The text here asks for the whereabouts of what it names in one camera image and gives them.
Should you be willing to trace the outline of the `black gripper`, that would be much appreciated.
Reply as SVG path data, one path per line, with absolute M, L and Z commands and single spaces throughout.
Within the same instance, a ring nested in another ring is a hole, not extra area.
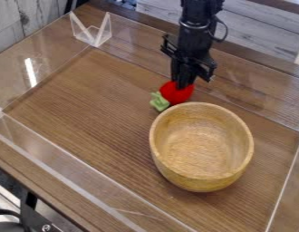
M 217 64 L 208 52 L 200 58 L 180 55 L 177 53 L 177 36 L 173 34 L 163 35 L 161 51 L 171 57 L 172 81 L 177 81 L 179 90 L 185 89 L 197 77 L 207 82 L 212 80 Z

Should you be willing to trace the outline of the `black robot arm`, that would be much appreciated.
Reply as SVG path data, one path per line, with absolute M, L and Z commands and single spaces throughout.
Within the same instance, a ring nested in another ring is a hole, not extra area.
M 197 77 L 209 82 L 217 63 L 211 56 L 213 42 L 223 43 L 227 24 L 219 19 L 225 0 L 181 0 L 179 34 L 163 36 L 161 51 L 171 57 L 171 78 L 179 90 Z

